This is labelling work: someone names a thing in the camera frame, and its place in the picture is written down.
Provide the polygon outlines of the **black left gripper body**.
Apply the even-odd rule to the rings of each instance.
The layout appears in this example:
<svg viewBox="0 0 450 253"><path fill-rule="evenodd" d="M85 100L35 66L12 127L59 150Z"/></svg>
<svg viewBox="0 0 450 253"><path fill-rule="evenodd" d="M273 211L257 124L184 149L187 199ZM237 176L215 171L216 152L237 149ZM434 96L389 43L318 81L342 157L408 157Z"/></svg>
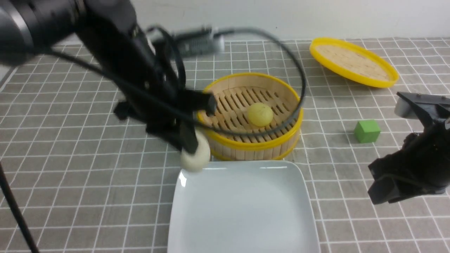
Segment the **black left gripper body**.
<svg viewBox="0 0 450 253"><path fill-rule="evenodd" d="M193 118L194 112L183 109L183 90L192 89L186 87L184 64L177 55L169 45L158 45L155 52L147 45L102 47L103 69L127 82L119 84L126 99L116 107L117 117L139 120L146 124L149 134L164 140L167 125L174 121L189 123L148 98L153 96Z"/></svg>

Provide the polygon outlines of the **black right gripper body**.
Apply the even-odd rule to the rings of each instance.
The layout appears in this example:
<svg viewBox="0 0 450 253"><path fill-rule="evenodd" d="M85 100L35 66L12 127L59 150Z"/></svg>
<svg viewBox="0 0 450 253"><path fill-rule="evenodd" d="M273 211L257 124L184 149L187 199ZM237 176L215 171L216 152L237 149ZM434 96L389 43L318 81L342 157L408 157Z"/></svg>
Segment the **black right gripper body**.
<svg viewBox="0 0 450 253"><path fill-rule="evenodd" d="M398 92L395 114L417 119L422 133L410 133L402 148L369 165L373 205L397 203L412 197L443 194L450 184L450 99Z"/></svg>

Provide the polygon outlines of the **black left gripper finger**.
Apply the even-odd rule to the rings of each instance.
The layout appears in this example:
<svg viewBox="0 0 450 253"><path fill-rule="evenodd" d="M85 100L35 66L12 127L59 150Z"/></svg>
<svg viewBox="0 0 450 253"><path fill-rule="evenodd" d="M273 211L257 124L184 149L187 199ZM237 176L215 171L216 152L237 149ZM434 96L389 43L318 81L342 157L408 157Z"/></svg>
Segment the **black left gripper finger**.
<svg viewBox="0 0 450 253"><path fill-rule="evenodd" d="M207 116L214 116L217 101L212 93L194 90L183 90L183 109L188 112L204 110Z"/></svg>
<svg viewBox="0 0 450 253"><path fill-rule="evenodd" d="M184 121L174 121L165 127L165 140L178 151L195 154L198 140L195 127Z"/></svg>

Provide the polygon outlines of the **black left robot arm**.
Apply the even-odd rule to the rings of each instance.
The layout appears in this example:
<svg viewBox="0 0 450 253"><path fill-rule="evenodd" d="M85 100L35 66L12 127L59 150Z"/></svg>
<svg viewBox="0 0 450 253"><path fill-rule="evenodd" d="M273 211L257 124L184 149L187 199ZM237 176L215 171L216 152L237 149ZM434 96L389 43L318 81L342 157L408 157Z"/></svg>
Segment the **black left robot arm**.
<svg viewBox="0 0 450 253"><path fill-rule="evenodd" d="M193 114L214 113L210 93L186 87L182 57L213 52L213 29L201 27L149 41L129 0L2 0L1 64L17 67L75 34L125 96L114 114L189 155L209 155Z"/></svg>

